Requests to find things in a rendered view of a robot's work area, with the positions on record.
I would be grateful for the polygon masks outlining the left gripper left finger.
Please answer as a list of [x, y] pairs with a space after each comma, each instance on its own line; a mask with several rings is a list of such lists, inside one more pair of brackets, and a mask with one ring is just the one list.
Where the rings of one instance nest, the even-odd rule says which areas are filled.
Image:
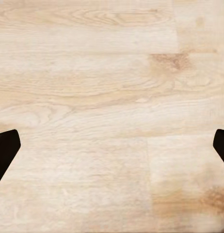
[[0, 180], [21, 147], [16, 129], [0, 133]]

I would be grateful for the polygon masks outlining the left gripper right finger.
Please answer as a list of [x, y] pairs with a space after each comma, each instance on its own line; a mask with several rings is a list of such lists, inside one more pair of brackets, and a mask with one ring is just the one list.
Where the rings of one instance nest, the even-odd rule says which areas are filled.
[[217, 129], [213, 140], [213, 147], [224, 162], [224, 130]]

